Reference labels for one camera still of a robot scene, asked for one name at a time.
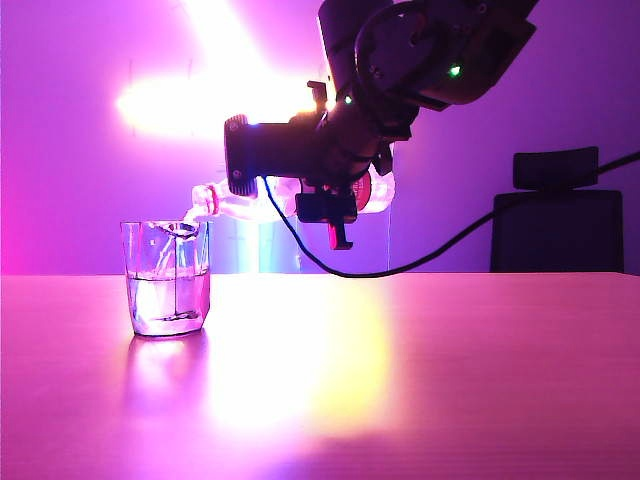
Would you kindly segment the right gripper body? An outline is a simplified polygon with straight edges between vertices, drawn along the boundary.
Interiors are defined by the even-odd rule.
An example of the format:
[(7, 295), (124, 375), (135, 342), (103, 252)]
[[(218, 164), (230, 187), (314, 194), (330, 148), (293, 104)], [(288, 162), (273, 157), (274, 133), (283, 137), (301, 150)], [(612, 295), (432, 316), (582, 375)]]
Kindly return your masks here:
[(262, 124), (260, 129), (260, 176), (340, 187), (359, 179), (370, 166), (380, 176), (392, 171), (389, 142), (355, 101), (341, 100), (322, 115), (300, 114), (287, 123)]

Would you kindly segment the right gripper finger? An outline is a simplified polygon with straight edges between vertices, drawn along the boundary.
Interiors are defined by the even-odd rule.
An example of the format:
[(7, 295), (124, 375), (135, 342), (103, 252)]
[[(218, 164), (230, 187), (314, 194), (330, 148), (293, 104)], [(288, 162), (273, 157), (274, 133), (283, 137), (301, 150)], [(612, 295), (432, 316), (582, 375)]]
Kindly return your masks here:
[(311, 90), (315, 111), (317, 113), (326, 113), (328, 111), (327, 84), (322, 81), (309, 80), (307, 87)]
[(327, 225), (332, 250), (350, 250), (353, 247), (345, 230), (345, 226), (354, 223), (358, 216), (353, 194), (298, 193), (295, 204), (296, 215), (302, 223)]

